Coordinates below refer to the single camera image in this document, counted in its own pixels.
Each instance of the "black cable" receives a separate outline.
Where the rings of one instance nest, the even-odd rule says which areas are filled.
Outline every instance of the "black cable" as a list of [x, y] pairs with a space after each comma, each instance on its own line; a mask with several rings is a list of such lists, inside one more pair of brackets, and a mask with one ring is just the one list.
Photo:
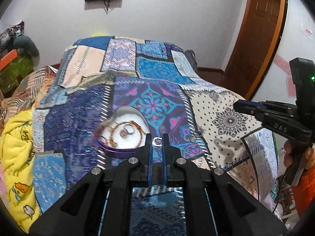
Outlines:
[[285, 173], [284, 173], [283, 177], [281, 178], [280, 183], [278, 185], [277, 201], [276, 201], [276, 205], [275, 205], [275, 208], [273, 209], [272, 213], [274, 213], [276, 211], [276, 208], [279, 204], [280, 188], [281, 188], [281, 185], [282, 185], [282, 182], [283, 182], [285, 176], [287, 175], [287, 172], [288, 172], [288, 170], [285, 171]]

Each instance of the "silver screw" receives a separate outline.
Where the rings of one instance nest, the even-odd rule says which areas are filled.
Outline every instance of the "silver screw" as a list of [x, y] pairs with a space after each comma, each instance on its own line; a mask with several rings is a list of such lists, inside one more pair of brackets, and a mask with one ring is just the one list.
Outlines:
[[99, 167], [92, 168], [91, 170], [93, 175], [98, 175], [101, 173], [101, 169]]
[[178, 159], [176, 160], [176, 162], [177, 162], [178, 164], [180, 164], [180, 165], [183, 165], [183, 164], [186, 163], [186, 159], [184, 159], [184, 158], [178, 158]]
[[136, 164], [139, 160], [136, 157], [129, 158], [128, 162], [131, 164]]
[[215, 169], [213, 170], [213, 172], [214, 172], [216, 175], [221, 176], [221, 175], [223, 175], [224, 170], [221, 169], [221, 168], [215, 168]]

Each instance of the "door frame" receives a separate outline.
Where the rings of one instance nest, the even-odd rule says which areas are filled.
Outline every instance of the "door frame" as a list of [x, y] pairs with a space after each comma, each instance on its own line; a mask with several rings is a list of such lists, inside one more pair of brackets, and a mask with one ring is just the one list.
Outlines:
[[[226, 67], [226, 71], [225, 73], [227, 73], [229, 71], [229, 68], [231, 68], [231, 63], [233, 61], [234, 55], [237, 51], [237, 48], [240, 44], [240, 40], [241, 40], [241, 36], [243, 34], [244, 28], [245, 28], [245, 23], [248, 17], [248, 11], [249, 11], [249, 6], [250, 6], [250, 2], [251, 0], [247, 0], [247, 4], [246, 4], [246, 8], [245, 8], [245, 13], [244, 13], [244, 17], [243, 17], [243, 21], [242, 21], [242, 25], [232, 52], [232, 55], [230, 57], [230, 60], [227, 64]], [[279, 9], [279, 15], [278, 15], [278, 20], [277, 20], [277, 24], [276, 24], [276, 28], [275, 28], [275, 32], [273, 35], [273, 38], [271, 40], [271, 44], [270, 47], [268, 49], [267, 55], [264, 59], [264, 62], [254, 80], [254, 82], [252, 83], [252, 85], [250, 86], [248, 92], [245, 95], [245, 99], [249, 100], [251, 99], [254, 94], [256, 93], [257, 89], [259, 88], [262, 80], [264, 79], [264, 76], [266, 75], [269, 67], [271, 66], [271, 63], [274, 59], [274, 56], [278, 50], [278, 46], [281, 40], [281, 36], [283, 33], [283, 29], [284, 29], [284, 23], [285, 23], [285, 19], [286, 19], [286, 14], [287, 14], [287, 8], [288, 8], [288, 2], [287, 0], [280, 0], [280, 9]]]

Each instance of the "black handle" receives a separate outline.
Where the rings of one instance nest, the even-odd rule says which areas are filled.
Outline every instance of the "black handle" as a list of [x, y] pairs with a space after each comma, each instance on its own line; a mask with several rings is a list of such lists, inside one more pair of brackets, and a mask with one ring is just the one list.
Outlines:
[[306, 148], [306, 146], [298, 146], [293, 148], [291, 152], [293, 163], [289, 168], [287, 168], [286, 176], [284, 178], [284, 181], [288, 185], [297, 186], [300, 181], [307, 162], [307, 159], [304, 155]]

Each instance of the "yellow blanket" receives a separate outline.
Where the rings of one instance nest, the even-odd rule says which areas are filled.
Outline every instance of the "yellow blanket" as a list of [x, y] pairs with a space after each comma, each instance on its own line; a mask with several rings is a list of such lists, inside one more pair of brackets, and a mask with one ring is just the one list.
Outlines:
[[8, 120], [0, 141], [9, 212], [26, 232], [39, 217], [33, 182], [32, 112], [22, 111]]

